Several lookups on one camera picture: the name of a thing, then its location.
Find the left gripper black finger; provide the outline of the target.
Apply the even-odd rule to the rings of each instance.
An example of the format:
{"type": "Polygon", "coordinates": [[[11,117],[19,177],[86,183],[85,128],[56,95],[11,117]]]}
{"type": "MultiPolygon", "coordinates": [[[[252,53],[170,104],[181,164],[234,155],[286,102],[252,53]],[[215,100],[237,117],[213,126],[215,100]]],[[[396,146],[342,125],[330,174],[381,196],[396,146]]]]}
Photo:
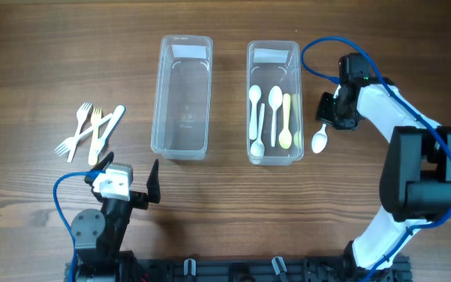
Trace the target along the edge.
{"type": "Polygon", "coordinates": [[[146,182],[147,201],[154,204],[159,204],[161,200],[161,190],[159,183],[159,160],[156,159],[150,171],[150,175],[146,182]]]}
{"type": "Polygon", "coordinates": [[[107,165],[109,165],[114,159],[114,152],[111,151],[102,159],[97,165],[95,165],[90,171],[87,172],[87,175],[84,178],[85,183],[92,185],[96,180],[97,176],[101,173],[104,173],[107,165]]]}

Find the white spoon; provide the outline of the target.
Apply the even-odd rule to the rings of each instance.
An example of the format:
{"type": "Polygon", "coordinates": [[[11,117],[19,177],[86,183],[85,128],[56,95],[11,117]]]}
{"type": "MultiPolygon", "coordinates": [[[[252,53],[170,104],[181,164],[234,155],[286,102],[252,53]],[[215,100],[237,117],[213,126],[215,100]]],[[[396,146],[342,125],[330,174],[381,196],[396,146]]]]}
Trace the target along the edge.
{"type": "Polygon", "coordinates": [[[257,139],[258,136],[258,115],[257,115],[257,105],[258,101],[262,97],[262,91],[258,85],[252,85],[248,91],[248,99],[251,102],[251,116],[249,123],[249,138],[250,140],[257,139]]]}
{"type": "Polygon", "coordinates": [[[327,125],[322,124],[322,127],[319,131],[317,131],[312,137],[312,152],[314,154],[321,153],[327,145],[328,136],[326,132],[327,125]]]}
{"type": "Polygon", "coordinates": [[[269,92],[269,105],[272,108],[272,124],[271,124],[271,147],[276,145],[276,118],[277,110],[283,102],[283,93],[278,85],[271,88],[269,92]]]}
{"type": "Polygon", "coordinates": [[[265,104],[261,105],[258,119],[257,139],[251,145],[251,154],[255,157],[263,157],[265,152],[265,146],[262,142],[262,129],[265,116],[265,104]]]}

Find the yellow plastic spoon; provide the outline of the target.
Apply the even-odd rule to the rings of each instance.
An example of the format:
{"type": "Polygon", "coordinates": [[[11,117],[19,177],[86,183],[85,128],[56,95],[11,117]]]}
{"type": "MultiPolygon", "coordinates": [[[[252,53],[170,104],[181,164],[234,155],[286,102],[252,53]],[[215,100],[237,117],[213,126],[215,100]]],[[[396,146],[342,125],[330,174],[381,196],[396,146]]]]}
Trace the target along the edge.
{"type": "Polygon", "coordinates": [[[292,135],[289,129],[290,123],[291,96],[288,93],[283,95],[283,128],[279,134],[280,146],[287,150],[292,144],[292,135]]]}

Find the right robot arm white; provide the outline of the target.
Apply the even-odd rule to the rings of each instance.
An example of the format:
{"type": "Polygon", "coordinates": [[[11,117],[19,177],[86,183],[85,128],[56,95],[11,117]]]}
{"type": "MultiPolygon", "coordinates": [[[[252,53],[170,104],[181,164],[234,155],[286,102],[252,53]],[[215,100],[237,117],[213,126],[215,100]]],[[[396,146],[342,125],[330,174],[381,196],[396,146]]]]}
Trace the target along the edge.
{"type": "Polygon", "coordinates": [[[337,130],[354,130],[367,119],[388,142],[381,206],[347,249],[355,271],[390,268],[416,233],[451,217],[451,126],[423,115],[388,79],[346,80],[322,94],[316,118],[337,130]]]}

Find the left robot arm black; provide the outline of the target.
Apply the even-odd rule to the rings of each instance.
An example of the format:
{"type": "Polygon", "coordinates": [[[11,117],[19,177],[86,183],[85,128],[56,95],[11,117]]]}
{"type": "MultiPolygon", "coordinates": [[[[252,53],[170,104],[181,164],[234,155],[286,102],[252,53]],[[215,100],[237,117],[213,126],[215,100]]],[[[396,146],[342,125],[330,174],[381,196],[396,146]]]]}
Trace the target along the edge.
{"type": "Polygon", "coordinates": [[[121,245],[132,211],[146,210],[161,200],[159,161],[155,160],[146,182],[146,192],[131,188],[133,168],[114,162],[112,152],[85,173],[101,208],[79,212],[70,224],[74,240],[74,260],[70,264],[71,281],[148,281],[132,251],[121,245]]]}

